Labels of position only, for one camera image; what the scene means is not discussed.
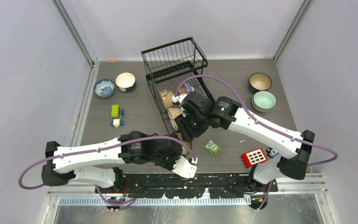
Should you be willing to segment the brown rimmed bowl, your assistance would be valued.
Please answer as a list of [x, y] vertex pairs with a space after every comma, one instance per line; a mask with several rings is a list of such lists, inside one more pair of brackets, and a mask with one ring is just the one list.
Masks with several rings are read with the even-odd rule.
[[[175, 137], [177, 139], [179, 139], [181, 142], [183, 142], [189, 149], [192, 148], [192, 144], [191, 142], [188, 142], [184, 139], [184, 137], [182, 136], [181, 132], [178, 131], [178, 132], [173, 132], [171, 134], [172, 137]], [[182, 147], [182, 155], [183, 156], [187, 156], [189, 154], [189, 151], [187, 150], [187, 148], [185, 147]]]

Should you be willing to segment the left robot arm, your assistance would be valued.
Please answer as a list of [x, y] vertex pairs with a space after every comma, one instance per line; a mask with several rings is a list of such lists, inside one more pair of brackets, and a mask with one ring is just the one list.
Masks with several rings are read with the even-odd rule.
[[69, 182], [98, 184], [113, 193], [124, 189], [120, 170], [103, 170], [97, 165], [128, 164], [142, 165], [148, 162], [163, 167], [180, 176], [187, 162], [182, 154], [182, 145], [175, 140], [156, 139], [139, 131], [121, 135], [110, 141], [80, 147], [62, 147], [56, 141], [46, 144], [45, 156], [50, 160], [42, 167], [44, 185], [62, 186]]

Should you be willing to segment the black wire dish rack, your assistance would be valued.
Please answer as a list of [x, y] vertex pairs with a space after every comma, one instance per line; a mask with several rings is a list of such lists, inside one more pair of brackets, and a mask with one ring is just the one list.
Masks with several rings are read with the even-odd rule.
[[175, 92], [185, 79], [203, 74], [208, 66], [207, 57], [192, 37], [163, 44], [141, 52], [146, 70], [146, 82], [159, 110], [166, 130], [172, 126], [160, 90]]

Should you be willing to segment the cream bowl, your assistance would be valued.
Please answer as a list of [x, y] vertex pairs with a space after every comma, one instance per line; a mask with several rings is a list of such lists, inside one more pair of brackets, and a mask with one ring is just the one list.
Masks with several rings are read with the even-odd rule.
[[172, 97], [174, 93], [170, 90], [161, 89], [159, 90], [159, 95], [165, 109], [173, 108], [174, 104], [172, 103]]
[[177, 108], [177, 107], [171, 107], [167, 109], [168, 112], [168, 116], [169, 116], [169, 121], [173, 127], [173, 129], [175, 131], [179, 130], [179, 127], [175, 121], [175, 118], [177, 118], [178, 116], [180, 116], [182, 114], [181, 109]]

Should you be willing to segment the dark teal bowl white foot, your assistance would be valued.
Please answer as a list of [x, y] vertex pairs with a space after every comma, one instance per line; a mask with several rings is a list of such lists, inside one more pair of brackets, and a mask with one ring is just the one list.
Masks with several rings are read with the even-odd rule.
[[132, 73], [121, 73], [116, 77], [116, 86], [122, 92], [130, 92], [136, 88], [136, 78]]

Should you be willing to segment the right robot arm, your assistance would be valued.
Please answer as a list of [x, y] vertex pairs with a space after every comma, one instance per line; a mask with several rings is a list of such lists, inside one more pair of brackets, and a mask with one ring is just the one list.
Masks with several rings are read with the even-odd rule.
[[278, 152], [275, 158], [251, 169], [247, 183], [252, 191], [260, 191], [276, 178], [305, 178], [310, 143], [315, 138], [313, 132], [285, 129], [247, 113], [239, 102], [228, 97], [213, 101], [193, 91], [173, 97], [172, 102], [182, 110], [175, 120], [188, 141], [201, 136], [209, 127], [222, 128], [249, 136]]

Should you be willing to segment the teal bowl tan interior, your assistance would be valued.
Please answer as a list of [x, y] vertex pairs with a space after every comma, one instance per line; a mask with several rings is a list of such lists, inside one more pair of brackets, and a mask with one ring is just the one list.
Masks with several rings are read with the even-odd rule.
[[253, 92], [267, 91], [272, 87], [272, 79], [261, 72], [253, 73], [248, 79], [249, 89]]

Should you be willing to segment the mint green bowl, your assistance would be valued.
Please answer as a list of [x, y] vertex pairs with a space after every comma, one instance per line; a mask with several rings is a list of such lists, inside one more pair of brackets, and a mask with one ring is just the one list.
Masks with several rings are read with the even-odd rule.
[[275, 107], [276, 98], [268, 91], [259, 91], [252, 96], [252, 105], [259, 112], [269, 112]]

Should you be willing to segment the blue white patterned bowl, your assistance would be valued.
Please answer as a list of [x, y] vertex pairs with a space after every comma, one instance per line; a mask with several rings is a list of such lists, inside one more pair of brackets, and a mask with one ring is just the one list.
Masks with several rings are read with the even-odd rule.
[[101, 79], [93, 87], [93, 92], [100, 98], [108, 98], [115, 91], [115, 83], [110, 79]]

